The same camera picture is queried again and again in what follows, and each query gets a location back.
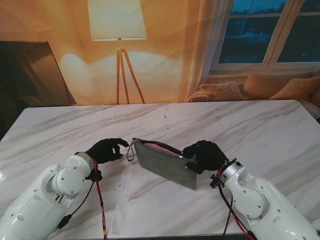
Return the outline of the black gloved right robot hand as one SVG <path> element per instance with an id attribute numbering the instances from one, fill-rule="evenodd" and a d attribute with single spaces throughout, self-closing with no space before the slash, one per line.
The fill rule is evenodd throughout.
<path id="1" fill-rule="evenodd" d="M 204 171 L 217 171 L 221 165 L 229 162 L 229 159 L 216 143 L 207 140 L 200 140 L 183 149 L 182 155 L 185 158 L 195 158 L 185 166 L 197 174 Z"/>

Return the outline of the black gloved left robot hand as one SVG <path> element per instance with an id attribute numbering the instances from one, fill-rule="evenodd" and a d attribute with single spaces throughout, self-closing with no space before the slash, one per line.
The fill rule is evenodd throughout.
<path id="1" fill-rule="evenodd" d="M 129 144 L 122 138 L 106 138 L 95 143 L 85 153 L 100 165 L 122 159 L 121 146 L 128 148 Z"/>

